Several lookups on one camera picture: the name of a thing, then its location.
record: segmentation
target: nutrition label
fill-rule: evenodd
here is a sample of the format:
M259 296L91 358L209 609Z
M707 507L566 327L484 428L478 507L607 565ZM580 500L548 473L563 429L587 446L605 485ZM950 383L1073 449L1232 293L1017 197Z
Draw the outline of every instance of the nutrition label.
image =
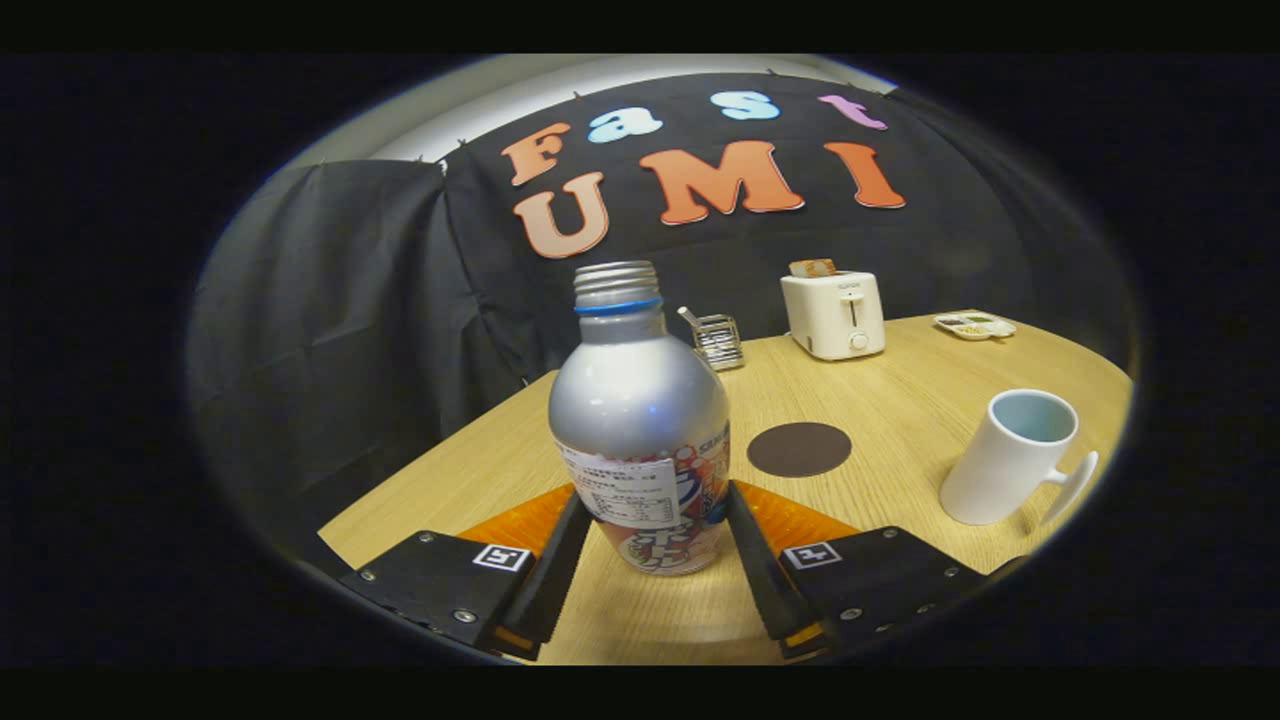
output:
M620 462L561 446L573 487L593 515L626 528L660 529L678 521L676 469L668 460Z

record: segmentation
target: letter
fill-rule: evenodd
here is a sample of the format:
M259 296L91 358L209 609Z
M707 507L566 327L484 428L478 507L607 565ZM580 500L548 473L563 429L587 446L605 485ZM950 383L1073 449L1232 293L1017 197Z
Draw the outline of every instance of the letter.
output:
M855 123L863 127L869 127L872 129L888 129L888 126L886 126L884 123L868 118L865 114L867 108L864 105L859 105L858 102L850 102L849 100L845 100L838 95L823 95L822 97L818 99L818 101L835 105L835 108L840 110L841 115L845 115L850 120L854 120Z
M684 150L663 150L645 155L640 167L653 170L667 196L662 222L682 225L705 219L710 213L694 201L698 191L717 210L728 215L737 205L739 190L746 186L742 206L753 213L804 208L804 197L791 192L773 163L773 145L741 140L724 147L719 168L713 168Z
M591 142L613 142L628 135L648 135L662 127L662 120L653 119L653 113L646 108L622 108L612 113L605 113L591 120L591 135L586 136Z
M876 164L876 151L865 145L852 142L828 142L823 145L845 161L849 174L854 177L858 193L854 196L859 204L867 208L901 208L906 205L906 199L893 192L884 179L884 173Z
M554 168L556 160L548 159L545 155L554 155L564 147L561 138L556 136L566 132L568 132L568 123L556 123L525 140L508 145L502 154L511 158L511 164L516 168L516 177L511 178L511 184L520 187Z
M771 120L782 114L767 96L750 90L731 90L712 95L712 102L724 108L721 113L735 120Z
M554 192L539 192L512 209L525 222L525 234L534 252L543 258L568 258L586 252L604 240L604 233L609 232L609 213L600 197L604 173L586 173L564 183L564 192L573 193L582 213L582 229L573 234L561 234L556 228L556 219L552 218Z

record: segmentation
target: bottle label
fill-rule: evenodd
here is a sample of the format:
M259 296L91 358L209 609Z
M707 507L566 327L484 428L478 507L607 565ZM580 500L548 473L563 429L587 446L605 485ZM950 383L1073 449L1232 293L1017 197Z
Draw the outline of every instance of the bottle label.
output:
M663 456L612 459L559 445L582 503L637 570L682 574L716 557L728 489L728 424Z
M559 446L582 505L605 523L639 529L680 524L676 464L620 462Z

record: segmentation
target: blue ring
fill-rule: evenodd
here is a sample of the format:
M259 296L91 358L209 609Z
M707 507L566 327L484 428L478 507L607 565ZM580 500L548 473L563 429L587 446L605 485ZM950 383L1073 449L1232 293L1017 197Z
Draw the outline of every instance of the blue ring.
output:
M653 307L662 302L660 297L654 297L653 300L636 300L634 302L618 302L617 305L599 305L596 307L575 307L573 311L579 315L622 315L625 313L635 313L636 310L644 310L645 307Z

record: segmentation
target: wire basket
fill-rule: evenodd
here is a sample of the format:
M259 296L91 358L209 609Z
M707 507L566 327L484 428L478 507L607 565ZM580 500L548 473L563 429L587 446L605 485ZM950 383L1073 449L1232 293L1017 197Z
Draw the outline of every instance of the wire basket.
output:
M737 323L728 315L707 315L698 318L699 329L694 331L694 348L707 359L716 370L741 368L746 360L742 356L742 340L737 334Z

